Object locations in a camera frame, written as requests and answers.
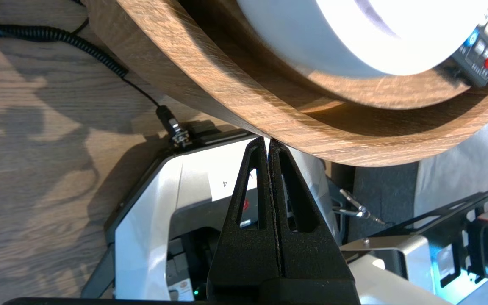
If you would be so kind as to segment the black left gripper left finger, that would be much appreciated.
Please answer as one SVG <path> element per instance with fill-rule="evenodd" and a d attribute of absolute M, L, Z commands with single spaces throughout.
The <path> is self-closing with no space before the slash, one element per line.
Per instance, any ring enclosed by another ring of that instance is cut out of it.
<path fill-rule="evenodd" d="M 256 171 L 258 228 L 240 228 L 250 172 Z M 236 185 L 208 279 L 210 281 L 264 281 L 279 276 L 277 229 L 265 141 L 252 140 L 245 148 Z"/>

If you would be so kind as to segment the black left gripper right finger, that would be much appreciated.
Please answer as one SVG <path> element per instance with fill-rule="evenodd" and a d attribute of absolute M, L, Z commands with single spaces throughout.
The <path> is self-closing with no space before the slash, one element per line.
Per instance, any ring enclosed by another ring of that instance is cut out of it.
<path fill-rule="evenodd" d="M 293 158 L 269 143 L 271 206 L 279 269 L 288 279 L 353 280 L 354 277 Z"/>

